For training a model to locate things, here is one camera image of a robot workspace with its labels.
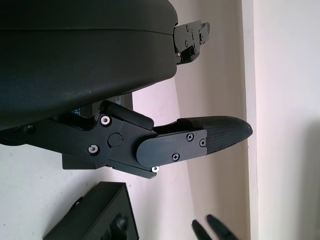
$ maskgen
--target black plastic piece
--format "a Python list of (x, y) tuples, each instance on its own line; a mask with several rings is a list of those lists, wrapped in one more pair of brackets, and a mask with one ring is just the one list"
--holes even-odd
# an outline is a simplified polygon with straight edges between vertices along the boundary
[[(191, 141), (187, 140), (188, 134), (193, 134)], [(200, 141), (206, 137), (207, 130), (204, 129), (158, 135), (141, 143), (136, 158), (142, 166), (152, 168), (202, 157), (207, 155), (207, 148), (201, 147)]]
[(1, 0), (0, 30), (134, 30), (172, 35), (168, 0)]
[(231, 147), (247, 139), (253, 133), (249, 123), (231, 116), (181, 118), (177, 122), (191, 129), (207, 130), (207, 154)]
[(124, 120), (149, 131), (154, 128), (154, 121), (150, 117), (144, 116), (114, 102), (103, 101), (100, 105), (100, 109), (107, 115), (117, 117), (118, 119)]
[(176, 64), (193, 62), (200, 55), (200, 46), (209, 39), (210, 24), (195, 21), (174, 28)]
[(126, 184), (100, 182), (43, 239), (138, 240)]
[(104, 167), (104, 164), (87, 162), (74, 156), (62, 155), (62, 168), (64, 170), (89, 170)]
[(172, 35), (132, 30), (0, 31), (0, 130), (169, 79)]

